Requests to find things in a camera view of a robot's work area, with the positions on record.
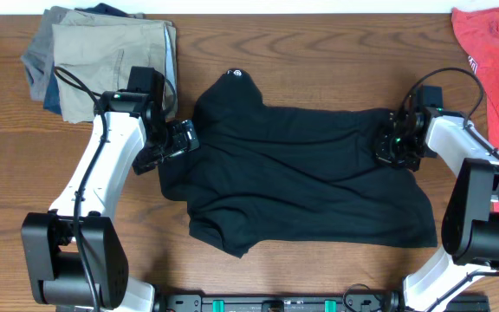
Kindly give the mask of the black t-shirt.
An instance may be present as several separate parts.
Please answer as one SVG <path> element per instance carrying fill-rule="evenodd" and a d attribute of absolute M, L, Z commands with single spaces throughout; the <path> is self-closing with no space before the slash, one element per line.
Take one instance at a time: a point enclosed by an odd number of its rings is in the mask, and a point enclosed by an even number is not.
<path fill-rule="evenodd" d="M 250 75 L 222 74 L 197 100 L 196 150 L 159 167 L 192 237 L 234 257 L 265 240 L 437 245 L 431 202 L 373 146 L 390 111 L 269 107 Z"/>

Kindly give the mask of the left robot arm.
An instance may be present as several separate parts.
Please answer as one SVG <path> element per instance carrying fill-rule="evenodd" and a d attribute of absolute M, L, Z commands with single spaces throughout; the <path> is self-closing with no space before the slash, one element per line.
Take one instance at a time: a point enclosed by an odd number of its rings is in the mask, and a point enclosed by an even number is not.
<path fill-rule="evenodd" d="M 198 148 L 190 120 L 165 119 L 156 91 L 103 93 L 75 172 L 21 237 L 34 300 L 71 311 L 156 311 L 157 290 L 129 273 L 113 221 L 128 173 L 149 172 Z"/>

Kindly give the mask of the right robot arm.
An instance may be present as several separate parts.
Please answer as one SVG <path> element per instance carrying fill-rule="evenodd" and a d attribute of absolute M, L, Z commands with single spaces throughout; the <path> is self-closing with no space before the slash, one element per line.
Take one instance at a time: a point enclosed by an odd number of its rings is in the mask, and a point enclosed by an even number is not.
<path fill-rule="evenodd" d="M 440 107 L 400 108 L 375 143 L 383 165 L 418 169 L 423 157 L 439 156 L 456 175 L 441 227 L 443 245 L 384 311 L 443 311 L 483 277 L 499 277 L 499 152 L 473 122 Z"/>

